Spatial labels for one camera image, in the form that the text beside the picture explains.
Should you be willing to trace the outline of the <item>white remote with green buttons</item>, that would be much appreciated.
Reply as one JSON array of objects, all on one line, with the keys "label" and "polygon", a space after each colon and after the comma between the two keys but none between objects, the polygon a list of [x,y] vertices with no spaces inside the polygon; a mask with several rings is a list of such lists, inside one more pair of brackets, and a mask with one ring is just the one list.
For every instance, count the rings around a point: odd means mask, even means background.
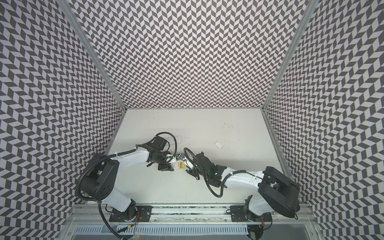
[{"label": "white remote with green buttons", "polygon": [[184,170],[185,169],[185,165],[184,165],[184,162],[174,162],[172,163],[172,167],[175,171],[178,171],[178,170]]}]

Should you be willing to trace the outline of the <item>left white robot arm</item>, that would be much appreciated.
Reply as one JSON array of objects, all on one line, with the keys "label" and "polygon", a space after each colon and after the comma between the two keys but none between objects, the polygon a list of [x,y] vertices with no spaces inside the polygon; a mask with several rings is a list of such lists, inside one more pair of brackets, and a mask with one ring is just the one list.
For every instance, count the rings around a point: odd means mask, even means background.
[{"label": "left white robot arm", "polygon": [[136,202],[117,187],[118,174],[137,164],[158,164],[169,171],[178,150],[177,138],[169,132],[160,132],[150,141],[136,145],[132,150],[112,155],[95,154],[80,174],[76,195],[83,201],[94,201],[112,208],[122,221],[136,220],[139,211]]}]

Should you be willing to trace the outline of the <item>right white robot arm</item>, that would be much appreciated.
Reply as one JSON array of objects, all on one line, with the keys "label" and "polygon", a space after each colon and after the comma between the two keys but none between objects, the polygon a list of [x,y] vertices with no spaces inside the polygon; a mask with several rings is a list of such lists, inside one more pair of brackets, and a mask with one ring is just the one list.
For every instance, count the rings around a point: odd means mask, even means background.
[{"label": "right white robot arm", "polygon": [[300,211],[300,186],[274,167],[263,171],[234,170],[213,164],[203,152],[194,154],[184,148],[188,173],[197,180],[203,179],[208,190],[216,198],[222,198],[225,188],[240,188],[252,191],[245,200],[245,215],[260,217],[276,212],[286,218],[298,219]]}]

